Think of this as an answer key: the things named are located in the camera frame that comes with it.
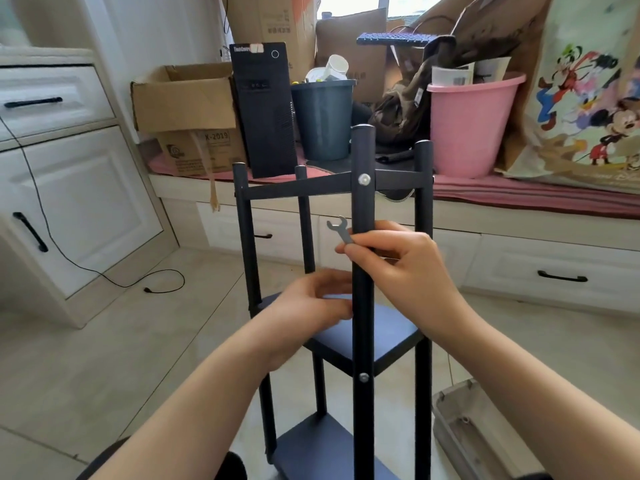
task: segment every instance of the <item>pink cloth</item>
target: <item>pink cloth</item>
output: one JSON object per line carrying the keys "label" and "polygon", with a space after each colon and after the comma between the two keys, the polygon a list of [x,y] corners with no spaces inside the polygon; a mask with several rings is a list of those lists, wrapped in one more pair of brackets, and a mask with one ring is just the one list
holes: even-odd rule
{"label": "pink cloth", "polygon": [[[301,152],[298,153],[298,161],[300,164],[305,163]],[[171,168],[166,165],[162,154],[149,161],[148,165],[155,173],[171,175]],[[325,175],[329,175],[329,172],[307,167],[309,178]],[[208,180],[206,176],[194,178]],[[216,180],[233,181],[233,175],[230,171],[217,173],[215,178]],[[295,179],[294,175],[252,178],[251,170],[249,170],[249,181],[251,182],[272,184]],[[436,175],[433,193],[439,200],[464,201],[494,207],[640,219],[640,195],[523,182],[498,175],[482,178]]]}

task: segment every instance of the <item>window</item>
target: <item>window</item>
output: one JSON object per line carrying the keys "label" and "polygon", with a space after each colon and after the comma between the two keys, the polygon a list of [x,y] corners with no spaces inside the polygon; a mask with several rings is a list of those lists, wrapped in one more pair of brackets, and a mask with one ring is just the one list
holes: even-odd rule
{"label": "window", "polygon": [[388,8],[389,18],[420,16],[422,12],[434,6],[440,0],[321,0],[318,18],[322,12],[329,11],[333,16],[352,15],[376,8]]}

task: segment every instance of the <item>bolt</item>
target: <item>bolt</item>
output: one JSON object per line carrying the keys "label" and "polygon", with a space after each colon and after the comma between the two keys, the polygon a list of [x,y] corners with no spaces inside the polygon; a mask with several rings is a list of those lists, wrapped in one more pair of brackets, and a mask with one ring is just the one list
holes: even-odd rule
{"label": "bolt", "polygon": [[366,173],[363,173],[361,176],[358,177],[358,183],[363,187],[366,187],[371,183],[371,177],[368,176]]}

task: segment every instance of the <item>hand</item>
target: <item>hand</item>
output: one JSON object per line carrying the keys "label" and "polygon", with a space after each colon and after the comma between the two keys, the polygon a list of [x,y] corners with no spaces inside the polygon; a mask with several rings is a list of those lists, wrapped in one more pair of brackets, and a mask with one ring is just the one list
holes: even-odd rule
{"label": "hand", "polygon": [[322,298],[341,293],[351,293],[350,272],[323,269],[307,274],[290,284],[240,332],[257,342],[266,354],[268,370],[274,371],[316,333],[351,318],[350,299]]}
{"label": "hand", "polygon": [[[354,234],[355,244],[340,244],[346,254],[373,278],[382,293],[423,333],[438,341],[455,333],[456,318],[468,308],[451,281],[436,243],[421,232],[390,221],[377,221],[376,230]],[[367,248],[397,257],[395,266]]]}

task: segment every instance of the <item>metal post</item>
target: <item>metal post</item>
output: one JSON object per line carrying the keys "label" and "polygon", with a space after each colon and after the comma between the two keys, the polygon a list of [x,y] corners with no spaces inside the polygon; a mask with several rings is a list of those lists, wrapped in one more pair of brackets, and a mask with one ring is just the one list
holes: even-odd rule
{"label": "metal post", "polygon": [[[351,218],[353,232],[375,226],[376,130],[351,129]],[[353,454],[355,480],[374,478],[373,280],[353,265]]]}
{"label": "metal post", "polygon": [[[433,144],[415,144],[415,170],[426,173],[424,188],[415,190],[415,230],[433,237]],[[431,478],[431,341],[415,347],[415,478]]]}
{"label": "metal post", "polygon": [[[251,318],[256,314],[258,305],[262,302],[260,295],[260,277],[258,275],[258,256],[255,250],[253,235],[253,218],[251,202],[243,198],[243,192],[249,188],[249,181],[244,163],[234,163],[234,186],[236,188],[236,206],[238,224],[240,226],[240,242],[244,263],[244,279],[246,293],[249,298]],[[271,457],[276,450],[276,422],[273,414],[273,397],[271,396],[271,380],[269,375],[262,380],[259,387],[260,408],[262,409],[262,428],[264,430],[264,444],[267,461],[272,463]]]}
{"label": "metal post", "polygon": [[[296,179],[304,180],[307,177],[307,167],[296,167]],[[305,273],[313,273],[316,270],[316,258],[314,256],[314,234],[311,229],[311,209],[309,197],[298,197],[300,210],[300,231],[302,233],[302,256],[305,263]],[[324,386],[324,363],[322,358],[313,354],[314,382],[316,385],[316,414],[322,417],[326,414],[326,388]]]}

